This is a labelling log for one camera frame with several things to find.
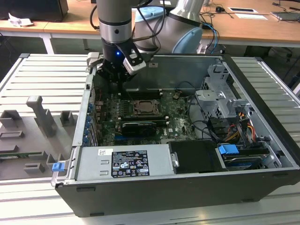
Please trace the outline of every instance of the black plastic cover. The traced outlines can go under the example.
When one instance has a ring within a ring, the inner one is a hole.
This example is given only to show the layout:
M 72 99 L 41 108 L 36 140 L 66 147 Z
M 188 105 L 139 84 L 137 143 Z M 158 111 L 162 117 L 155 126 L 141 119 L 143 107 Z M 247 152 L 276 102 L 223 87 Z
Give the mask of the black plastic cover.
M 170 151 L 176 152 L 178 157 L 176 174 L 223 171 L 216 147 L 214 142 L 203 140 L 169 142 Z

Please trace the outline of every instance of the computer case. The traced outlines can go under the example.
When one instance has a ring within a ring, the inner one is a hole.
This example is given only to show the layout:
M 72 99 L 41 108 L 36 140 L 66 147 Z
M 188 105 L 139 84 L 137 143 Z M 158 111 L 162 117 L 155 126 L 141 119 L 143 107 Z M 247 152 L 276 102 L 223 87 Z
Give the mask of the computer case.
M 33 21 L 62 22 L 68 12 L 67 0 L 0 0 L 0 18 L 8 14 Z

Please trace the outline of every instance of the barcode sticker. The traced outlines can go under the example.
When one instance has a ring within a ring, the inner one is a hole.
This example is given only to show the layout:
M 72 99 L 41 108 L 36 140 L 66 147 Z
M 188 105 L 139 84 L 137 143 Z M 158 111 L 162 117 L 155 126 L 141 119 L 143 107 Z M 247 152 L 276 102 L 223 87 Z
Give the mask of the barcode sticker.
M 98 149 L 99 156 L 111 156 L 113 149 Z

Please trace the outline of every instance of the white paper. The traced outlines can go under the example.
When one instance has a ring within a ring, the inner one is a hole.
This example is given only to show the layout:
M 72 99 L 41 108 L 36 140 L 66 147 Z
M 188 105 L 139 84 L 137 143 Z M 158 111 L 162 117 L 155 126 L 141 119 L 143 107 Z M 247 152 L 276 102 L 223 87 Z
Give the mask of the white paper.
M 170 5 L 171 5 L 171 2 L 170 2 L 170 1 L 165 1 L 165 5 L 169 5 L 169 6 L 170 6 Z
M 267 20 L 263 15 L 255 15 L 255 14 L 235 14 L 240 19 L 255 19 L 255 20 Z
M 33 25 L 33 22 L 31 22 L 30 19 L 26 19 L 26 18 L 25 19 L 19 19 L 15 16 L 11 15 L 10 13 L 9 13 L 8 21 L 16 27 Z

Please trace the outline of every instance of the motherboard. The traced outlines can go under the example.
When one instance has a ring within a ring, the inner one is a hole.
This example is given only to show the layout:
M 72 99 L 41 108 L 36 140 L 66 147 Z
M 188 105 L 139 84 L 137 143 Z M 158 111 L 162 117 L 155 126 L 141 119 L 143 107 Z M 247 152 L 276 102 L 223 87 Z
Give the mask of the motherboard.
M 107 94 L 96 103 L 102 146 L 164 144 L 197 139 L 180 91 Z

